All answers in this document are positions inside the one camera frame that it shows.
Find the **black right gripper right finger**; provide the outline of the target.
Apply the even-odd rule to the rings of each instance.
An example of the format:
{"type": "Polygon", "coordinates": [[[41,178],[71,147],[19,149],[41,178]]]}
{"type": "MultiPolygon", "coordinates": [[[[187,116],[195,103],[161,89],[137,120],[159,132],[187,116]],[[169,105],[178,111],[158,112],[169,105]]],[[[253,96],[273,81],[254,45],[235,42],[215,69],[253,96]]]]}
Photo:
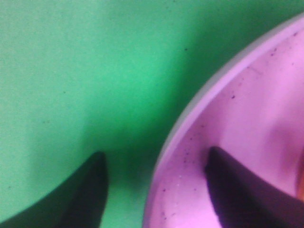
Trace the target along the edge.
{"type": "Polygon", "coordinates": [[[211,147],[209,196],[223,228],[302,228],[304,203],[267,183],[225,150],[211,147]]]}

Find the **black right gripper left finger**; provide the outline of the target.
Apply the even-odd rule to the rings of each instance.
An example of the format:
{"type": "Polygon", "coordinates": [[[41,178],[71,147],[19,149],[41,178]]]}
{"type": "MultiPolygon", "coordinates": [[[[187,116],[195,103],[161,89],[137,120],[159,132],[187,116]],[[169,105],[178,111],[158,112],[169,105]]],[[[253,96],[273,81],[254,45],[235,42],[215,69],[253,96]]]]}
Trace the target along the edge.
{"type": "Polygon", "coordinates": [[[106,156],[95,152],[47,196],[1,222],[2,228],[98,228],[108,195],[106,156]]]}

